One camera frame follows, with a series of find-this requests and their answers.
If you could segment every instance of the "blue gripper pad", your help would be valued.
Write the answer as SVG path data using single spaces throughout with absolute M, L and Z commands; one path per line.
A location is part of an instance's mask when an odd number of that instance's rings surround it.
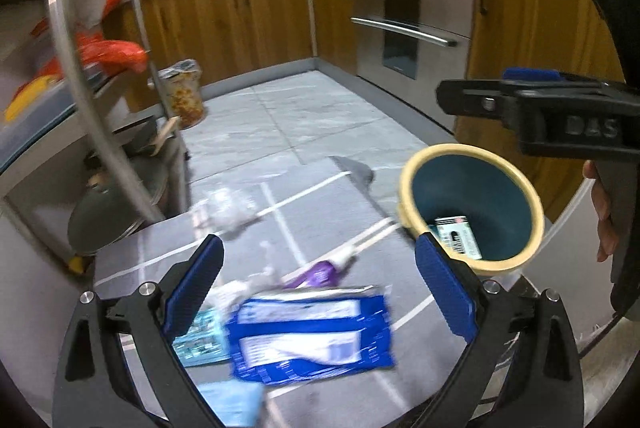
M 529 69 L 526 67 L 509 67 L 502 73 L 504 80 L 519 80 L 523 82 L 561 82 L 564 80 L 562 72 L 554 69 Z
M 189 266 L 183 277 L 175 285 L 171 296 L 165 302 L 162 334 L 170 342 L 189 330 L 202 302 L 222 268 L 224 254 L 225 248 L 222 245 L 222 240 L 214 234 L 210 234 L 188 261 L 175 264 L 162 278 L 161 288 L 163 288 L 162 284 L 167 281 L 167 289 L 169 289 L 169 286 L 172 286 L 172 279 L 175 277 L 175 273 L 184 270 L 181 266 L 183 264 Z
M 478 333 L 476 304 L 444 259 L 446 253 L 440 252 L 440 246 L 436 247 L 435 242 L 437 240 L 427 233 L 418 237 L 415 242 L 415 265 L 451 332 L 462 336 L 469 344 Z

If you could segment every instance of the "metal screw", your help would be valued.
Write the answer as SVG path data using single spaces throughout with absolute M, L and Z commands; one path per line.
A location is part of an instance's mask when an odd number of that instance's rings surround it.
M 500 292 L 500 289 L 502 289 L 502 287 L 500 287 L 500 284 L 495 280 L 485 280 L 484 282 L 482 282 L 482 287 L 489 294 L 498 294 Z
M 557 302 L 560 299 L 560 295 L 558 294 L 558 291 L 556 291 L 555 289 L 547 289 L 545 291 L 545 295 L 552 302 Z
M 494 98 L 482 98 L 482 108 L 487 112 L 493 112 L 495 110 Z
M 156 290 L 156 284 L 153 282 L 145 282 L 140 287 L 138 287 L 138 292 L 142 294 L 142 296 L 150 296 Z
M 94 301 L 94 296 L 95 294 L 92 291 L 84 291 L 80 295 L 80 303 L 83 303 L 85 305 L 87 303 L 91 303 L 92 301 Z

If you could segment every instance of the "tile floor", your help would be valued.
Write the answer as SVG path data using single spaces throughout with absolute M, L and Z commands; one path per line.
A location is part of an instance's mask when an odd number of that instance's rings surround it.
M 396 214 L 404 163 L 425 146 L 393 119 L 321 72 L 312 71 L 225 94 L 205 103 L 208 116 L 185 130 L 193 202 L 218 182 L 257 183 L 329 155 L 375 171 L 370 192 Z M 437 125 L 433 136 L 442 138 Z

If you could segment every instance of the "gray baseboard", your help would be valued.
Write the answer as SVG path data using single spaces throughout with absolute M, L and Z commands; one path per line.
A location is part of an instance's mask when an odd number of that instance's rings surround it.
M 322 58 L 316 58 L 316 69 L 380 109 L 426 144 L 457 142 L 452 134 L 431 119 L 367 80 L 353 76 Z
M 303 60 L 281 63 L 205 85 L 200 89 L 200 93 L 203 100 L 210 100 L 223 94 L 241 90 L 242 88 L 253 87 L 254 85 L 259 85 L 264 82 L 270 82 L 271 80 L 300 74 L 301 72 L 313 71 L 315 68 L 315 58 L 305 58 Z

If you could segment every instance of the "yellow rim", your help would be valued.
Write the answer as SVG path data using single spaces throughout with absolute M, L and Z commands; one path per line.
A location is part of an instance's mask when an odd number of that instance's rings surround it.
M 507 260 L 473 260 L 466 256 L 457 254 L 452 249 L 446 246 L 442 246 L 447 254 L 451 258 L 456 260 L 462 260 L 477 274 L 490 276 L 498 275 L 501 273 L 512 271 L 521 265 L 523 265 L 529 258 L 531 258 L 542 242 L 542 237 L 545 233 L 545 214 L 542 209 L 542 203 L 540 197 L 534 189 L 533 185 L 518 170 L 513 164 L 503 159 L 495 153 L 491 153 L 482 148 L 476 146 L 470 146 L 467 144 L 439 144 L 437 146 L 430 146 L 424 150 L 420 150 L 415 153 L 411 159 L 407 161 L 407 164 L 402 168 L 400 174 L 399 196 L 400 204 L 399 209 L 402 216 L 402 224 L 411 231 L 414 236 L 419 236 L 426 231 L 431 231 L 425 224 L 424 220 L 418 213 L 418 209 L 415 207 L 414 195 L 412 193 L 412 181 L 414 175 L 418 169 L 427 161 L 440 157 L 441 155 L 466 155 L 469 157 L 475 157 L 487 161 L 494 166 L 499 167 L 508 177 L 518 185 L 518 188 L 522 190 L 529 203 L 531 210 L 531 235 L 529 241 L 524 249 L 514 257 Z

